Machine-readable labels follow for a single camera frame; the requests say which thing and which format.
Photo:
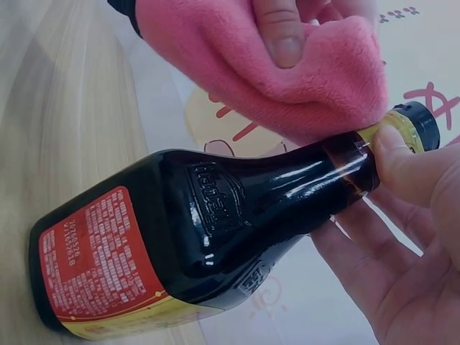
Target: pink towel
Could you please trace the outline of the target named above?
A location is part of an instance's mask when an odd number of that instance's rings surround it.
[[[134,27],[164,59],[297,144],[369,126],[387,108],[384,63],[364,18],[304,24],[302,60],[280,69],[259,35],[251,0],[137,0],[135,14]]]

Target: bottle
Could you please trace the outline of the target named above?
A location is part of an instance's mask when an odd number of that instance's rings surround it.
[[[246,300],[273,265],[380,183],[371,142],[395,126],[413,152],[440,144],[422,104],[276,157],[172,149],[41,218],[29,245],[40,318],[102,340],[209,317]]]

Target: fingernail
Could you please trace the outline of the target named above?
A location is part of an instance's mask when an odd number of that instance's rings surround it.
[[[378,145],[388,151],[388,150],[393,150],[398,147],[404,147],[407,150],[408,147],[404,142],[403,137],[401,137],[401,134],[399,131],[394,128],[393,126],[383,126],[377,133],[377,143]]]
[[[303,44],[297,37],[285,37],[274,41],[270,50],[279,67],[292,68],[302,58]]]

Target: hand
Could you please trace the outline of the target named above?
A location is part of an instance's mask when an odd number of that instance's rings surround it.
[[[423,251],[401,244],[364,202],[312,233],[383,345],[460,342],[460,145],[412,154],[392,127],[374,142],[371,200]]]
[[[377,25],[377,0],[252,0],[257,25],[275,63],[295,66],[303,54],[302,22],[320,24],[350,16],[362,16]]]

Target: black sleeve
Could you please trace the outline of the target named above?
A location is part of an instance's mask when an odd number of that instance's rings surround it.
[[[107,0],[110,6],[115,10],[124,14],[131,21],[132,27],[136,33],[142,38],[139,26],[136,20],[136,0]]]

